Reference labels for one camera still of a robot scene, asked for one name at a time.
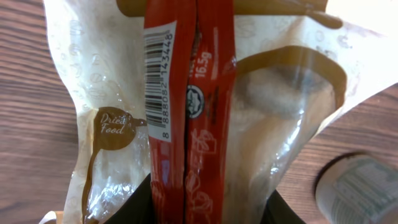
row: wooden surface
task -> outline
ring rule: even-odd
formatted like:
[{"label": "wooden surface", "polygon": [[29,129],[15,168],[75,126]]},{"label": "wooden surface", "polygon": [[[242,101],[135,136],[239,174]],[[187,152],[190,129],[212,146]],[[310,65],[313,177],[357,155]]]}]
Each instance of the wooden surface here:
[{"label": "wooden surface", "polygon": [[[50,57],[41,0],[0,1],[0,223],[38,223],[63,210],[75,165],[75,109]],[[327,223],[312,185],[345,152],[398,164],[398,85],[311,140],[278,190],[307,223]]]}]

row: white circular logo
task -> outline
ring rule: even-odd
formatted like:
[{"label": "white circular logo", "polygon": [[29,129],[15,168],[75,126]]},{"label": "white circular logo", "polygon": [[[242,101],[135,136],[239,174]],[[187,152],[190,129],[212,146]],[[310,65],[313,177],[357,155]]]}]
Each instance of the white circular logo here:
[{"label": "white circular logo", "polygon": [[199,87],[187,86],[187,113],[190,118],[198,117],[205,107],[205,97]]}]

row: white plastic wrapper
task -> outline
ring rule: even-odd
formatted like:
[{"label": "white plastic wrapper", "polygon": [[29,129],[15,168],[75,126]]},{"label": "white plastic wrapper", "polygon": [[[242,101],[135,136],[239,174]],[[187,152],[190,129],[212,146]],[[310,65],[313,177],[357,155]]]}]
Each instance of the white plastic wrapper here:
[{"label": "white plastic wrapper", "polygon": [[[63,223],[82,223],[84,215],[103,223],[150,172],[144,18],[126,17],[116,1],[44,3],[51,54],[78,116],[79,155]],[[238,73],[223,223],[259,223],[268,196],[303,145],[398,82],[398,47],[396,40],[322,13],[235,16],[234,25]],[[129,130],[132,139],[119,136],[126,143],[117,148],[98,143],[107,139],[102,134],[108,127],[115,135]]]}]

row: white barcode label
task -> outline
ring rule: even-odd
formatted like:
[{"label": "white barcode label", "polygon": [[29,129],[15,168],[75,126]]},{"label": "white barcode label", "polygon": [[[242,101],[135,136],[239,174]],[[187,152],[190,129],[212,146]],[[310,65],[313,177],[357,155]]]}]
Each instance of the white barcode label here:
[{"label": "white barcode label", "polygon": [[144,30],[145,110],[149,136],[171,142],[169,76],[175,26],[172,23]]}]

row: brown wood grain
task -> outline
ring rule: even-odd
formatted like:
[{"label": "brown wood grain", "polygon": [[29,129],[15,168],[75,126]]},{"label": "brown wood grain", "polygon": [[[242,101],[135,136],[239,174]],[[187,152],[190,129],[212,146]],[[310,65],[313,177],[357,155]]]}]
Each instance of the brown wood grain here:
[{"label": "brown wood grain", "polygon": [[[0,1],[0,223],[38,223],[63,210],[76,162],[75,109],[46,38],[41,0]],[[345,152],[398,164],[398,85],[350,111],[311,140],[278,190],[307,223],[327,223],[312,185]]]}]

